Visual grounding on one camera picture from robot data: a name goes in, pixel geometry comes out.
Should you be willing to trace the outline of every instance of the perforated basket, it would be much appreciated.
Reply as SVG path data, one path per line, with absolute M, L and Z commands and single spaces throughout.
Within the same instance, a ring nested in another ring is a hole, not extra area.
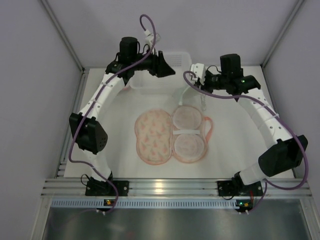
M 190 69 L 191 57 L 187 52 L 164 52 L 165 61 L 175 70 L 175 75 L 158 78 L 148 71 L 136 71 L 130 86 L 141 94 L 173 94 L 186 85 L 183 72 Z

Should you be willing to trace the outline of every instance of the pink object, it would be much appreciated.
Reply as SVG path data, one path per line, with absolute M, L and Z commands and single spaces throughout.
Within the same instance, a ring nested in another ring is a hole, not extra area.
M 205 121 L 210 130 L 205 135 Z M 162 109 L 141 114 L 135 122 L 136 152 L 150 165 L 166 163 L 171 155 L 183 163 L 194 163 L 208 151 L 214 123 L 193 106 L 179 106 L 172 117 Z

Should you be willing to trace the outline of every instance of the table surface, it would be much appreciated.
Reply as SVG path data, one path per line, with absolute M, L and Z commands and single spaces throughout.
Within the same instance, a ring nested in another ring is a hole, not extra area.
M 81 108 L 88 103 L 104 75 L 104 68 L 91 68 L 82 97 Z M 268 88 L 260 66 L 244 66 L 244 75 L 253 75 L 271 103 Z M 226 95 L 224 91 L 215 94 Z M 176 105 L 171 95 L 140 94 L 134 89 L 122 91 L 99 120 L 108 134 L 103 150 L 108 165 L 116 178 L 231 178 L 235 173 L 251 166 L 266 151 L 265 142 L 246 111 L 234 100 L 205 97 L 204 115 L 212 118 L 214 131 L 209 141 L 206 157 L 192 164 L 181 163 L 174 157 L 162 165 L 148 165 L 139 159 L 136 151 L 134 124 L 140 114 L 148 109 L 162 108 L 172 113 Z M 74 160 L 86 158 L 76 145 Z M 64 177 L 80 177 L 91 174 L 84 164 L 67 162 Z M 293 178 L 288 170 L 273 178 Z

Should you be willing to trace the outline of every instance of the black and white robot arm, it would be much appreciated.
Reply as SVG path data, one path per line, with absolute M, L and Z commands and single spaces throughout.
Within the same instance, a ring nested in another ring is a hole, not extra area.
M 254 184 L 299 166 L 303 156 L 297 142 L 276 119 L 278 115 L 272 115 L 265 108 L 268 107 L 275 113 L 255 77 L 243 75 L 240 56 L 223 55 L 220 57 L 220 63 L 220 74 L 213 74 L 206 70 L 204 64 L 192 64 L 190 71 L 195 74 L 193 77 L 196 76 L 195 79 L 193 78 L 194 85 L 210 94 L 214 90 L 226 90 L 232 96 L 248 96 L 263 103 L 261 106 L 249 98 L 235 98 L 253 120 L 267 147 L 267 151 L 255 164 L 234 175 L 233 183 L 238 185 L 236 187 L 240 189 L 242 186 Z M 308 141 L 305 136 L 301 135 L 297 138 L 306 149 Z
M 139 64 L 114 76 L 119 71 L 137 63 L 145 57 L 144 53 L 138 52 L 138 40 L 134 37 L 123 37 L 120 42 L 120 51 L 116 54 L 116 59 L 106 68 L 105 74 L 98 89 L 93 94 L 88 104 L 79 111 L 72 113 L 69 117 L 69 124 L 72 137 L 75 137 L 80 122 L 85 113 L 88 113 L 79 133 L 75 139 L 78 147 L 83 150 L 87 161 L 94 167 L 91 177 L 95 181 L 104 182 L 99 172 L 106 178 L 112 177 L 112 171 L 108 166 L 107 157 L 102 153 L 105 148 L 108 135 L 100 122 L 106 114 L 106 110 L 117 94 L 128 83 L 135 71 L 148 70 L 152 76 L 158 78 L 174 75 L 176 72 L 166 63 L 162 51 L 153 52 Z

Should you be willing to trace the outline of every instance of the white wall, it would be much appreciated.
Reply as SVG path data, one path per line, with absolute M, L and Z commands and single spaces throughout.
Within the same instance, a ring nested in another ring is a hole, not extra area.
M 265 69 L 280 117 L 309 141 L 309 184 L 320 211 L 320 1 L 308 0 Z M 298 169 L 301 176 L 304 168 Z
M 80 73 L 36 0 L 0 3 L 0 235 L 28 239 Z
M 207 64 L 237 53 L 243 64 L 259 65 L 295 2 L 49 0 L 83 65 L 94 67 L 105 67 L 114 59 L 122 37 L 144 41 L 142 13 L 154 20 L 162 37 L 158 50 L 187 51 L 194 62 Z

